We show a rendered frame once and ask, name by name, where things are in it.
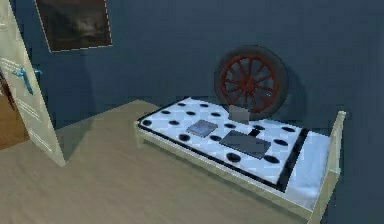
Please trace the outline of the grey closed book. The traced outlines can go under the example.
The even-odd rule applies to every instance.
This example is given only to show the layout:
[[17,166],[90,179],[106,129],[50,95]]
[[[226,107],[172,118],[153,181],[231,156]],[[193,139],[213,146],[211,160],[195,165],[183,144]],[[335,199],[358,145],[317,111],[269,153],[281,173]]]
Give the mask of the grey closed book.
[[205,138],[217,128],[218,128],[217,124],[214,124],[205,120],[199,120],[195,124],[188,127],[186,131],[198,137]]

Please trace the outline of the grey open laptop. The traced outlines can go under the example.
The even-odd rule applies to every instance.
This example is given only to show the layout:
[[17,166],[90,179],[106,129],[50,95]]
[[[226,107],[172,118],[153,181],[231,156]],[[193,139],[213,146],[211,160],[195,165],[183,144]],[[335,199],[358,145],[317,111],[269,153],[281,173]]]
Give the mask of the grey open laptop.
[[[237,122],[242,125],[249,125],[250,112],[241,107],[230,105],[228,107],[229,120]],[[261,159],[268,151],[271,143],[247,134],[231,130],[221,141],[220,144],[232,148],[244,154],[250,155],[254,158]]]

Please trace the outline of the red spoked black wheel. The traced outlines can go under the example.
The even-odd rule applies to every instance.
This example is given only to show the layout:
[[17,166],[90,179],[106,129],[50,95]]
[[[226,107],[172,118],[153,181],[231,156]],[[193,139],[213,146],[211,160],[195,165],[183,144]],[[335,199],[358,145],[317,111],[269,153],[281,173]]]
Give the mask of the red spoked black wheel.
[[250,120],[275,114],[288,95],[289,78],[283,61],[260,45],[245,45],[230,50],[214,72],[214,90],[226,110],[240,104]]

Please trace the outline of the white bed with black dots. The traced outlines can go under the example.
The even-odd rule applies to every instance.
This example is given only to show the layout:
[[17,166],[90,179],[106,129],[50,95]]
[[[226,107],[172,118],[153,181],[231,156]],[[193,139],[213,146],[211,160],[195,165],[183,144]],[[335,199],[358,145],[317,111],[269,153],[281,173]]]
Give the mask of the white bed with black dots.
[[[223,107],[186,97],[134,122],[137,142],[149,141],[266,200],[320,224],[341,174],[340,151],[346,113],[340,111],[330,135],[274,120],[242,125]],[[186,131],[199,120],[218,125],[205,138]],[[271,143],[261,159],[220,144],[231,131],[260,130]]]

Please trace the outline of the dark framed picture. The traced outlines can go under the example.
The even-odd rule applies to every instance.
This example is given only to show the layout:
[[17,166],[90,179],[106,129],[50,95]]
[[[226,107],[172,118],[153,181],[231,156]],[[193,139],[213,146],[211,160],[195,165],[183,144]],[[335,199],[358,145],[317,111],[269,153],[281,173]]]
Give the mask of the dark framed picture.
[[112,45],[106,0],[34,0],[50,52]]

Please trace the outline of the white room door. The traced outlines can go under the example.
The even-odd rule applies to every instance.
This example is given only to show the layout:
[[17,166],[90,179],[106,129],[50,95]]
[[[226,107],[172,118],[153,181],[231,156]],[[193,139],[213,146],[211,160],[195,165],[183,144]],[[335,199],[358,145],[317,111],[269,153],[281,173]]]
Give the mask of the white room door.
[[[33,95],[28,92],[24,80],[12,74],[20,68],[27,72]],[[58,166],[63,167],[66,161],[33,70],[10,0],[0,0],[0,71],[7,81],[31,141]]]

